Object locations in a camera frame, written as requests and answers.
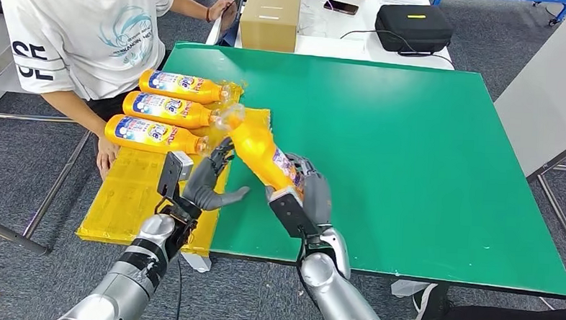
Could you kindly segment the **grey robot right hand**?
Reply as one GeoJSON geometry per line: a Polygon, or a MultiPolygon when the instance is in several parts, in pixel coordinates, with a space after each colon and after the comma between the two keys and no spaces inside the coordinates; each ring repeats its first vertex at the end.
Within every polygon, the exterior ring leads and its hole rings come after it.
{"type": "Polygon", "coordinates": [[[302,178],[302,207],[306,216],[316,226],[331,225],[331,191],[325,176],[304,156],[286,153],[302,178]]]}

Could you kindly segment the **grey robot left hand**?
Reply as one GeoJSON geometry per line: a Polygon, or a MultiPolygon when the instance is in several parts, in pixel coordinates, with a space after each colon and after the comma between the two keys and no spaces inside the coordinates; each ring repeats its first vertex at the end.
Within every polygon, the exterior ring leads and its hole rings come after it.
{"type": "Polygon", "coordinates": [[[222,206],[241,201],[250,191],[249,187],[241,187],[234,192],[218,193],[215,185],[228,163],[234,159],[232,151],[235,146],[230,137],[225,137],[209,156],[201,160],[191,173],[182,196],[201,210],[212,211],[222,206]]]}

